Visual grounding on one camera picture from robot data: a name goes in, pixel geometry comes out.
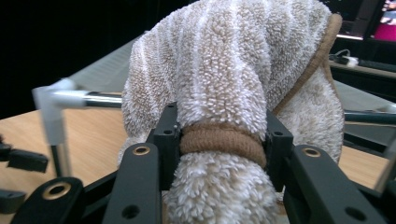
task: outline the brown elastic strap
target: brown elastic strap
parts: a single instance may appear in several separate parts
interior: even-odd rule
[[[266,163],[260,138],[227,123],[194,124],[184,128],[180,150],[183,154],[220,151],[247,158],[261,167]]]
[[[315,71],[320,65],[324,65],[323,61],[328,60],[328,55],[332,44],[337,37],[342,23],[342,18],[338,14],[332,14],[329,18],[328,26],[326,28],[325,34],[320,42],[317,52],[311,58],[308,66],[305,68],[303,74],[297,79],[294,86],[282,99],[282,101],[275,107],[273,113],[277,115],[283,107],[293,98],[293,96],[298,92],[298,90],[305,84],[305,82],[312,77]]]

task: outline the silver metal rod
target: silver metal rod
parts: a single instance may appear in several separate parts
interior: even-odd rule
[[[121,95],[89,92],[84,96],[86,106],[121,108]]]
[[[72,176],[69,150],[66,144],[59,144],[57,146],[50,146],[52,152],[53,163],[57,177]]]

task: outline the table surface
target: table surface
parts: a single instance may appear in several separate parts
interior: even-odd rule
[[[64,117],[73,176],[86,186],[114,172],[119,149],[126,139],[121,112],[117,109],[66,109]],[[50,158],[38,111],[1,119],[0,134],[14,148],[39,152]],[[373,188],[387,162],[344,147],[339,165],[351,180]],[[44,174],[7,168],[6,162],[0,163],[0,189],[30,194],[54,177],[51,162]],[[12,215],[0,215],[0,223],[9,223],[11,219]]]

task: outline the monitor screen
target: monitor screen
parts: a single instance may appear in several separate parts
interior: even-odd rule
[[[377,40],[396,41],[396,0],[386,0],[381,10],[381,17],[371,37]]]

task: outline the white fluffy towel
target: white fluffy towel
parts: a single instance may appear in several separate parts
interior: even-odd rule
[[[120,158],[177,101],[183,156],[164,196],[171,223],[275,222],[262,169],[267,108],[294,144],[338,161],[344,113],[327,57],[340,23],[318,0],[201,0],[135,42]]]

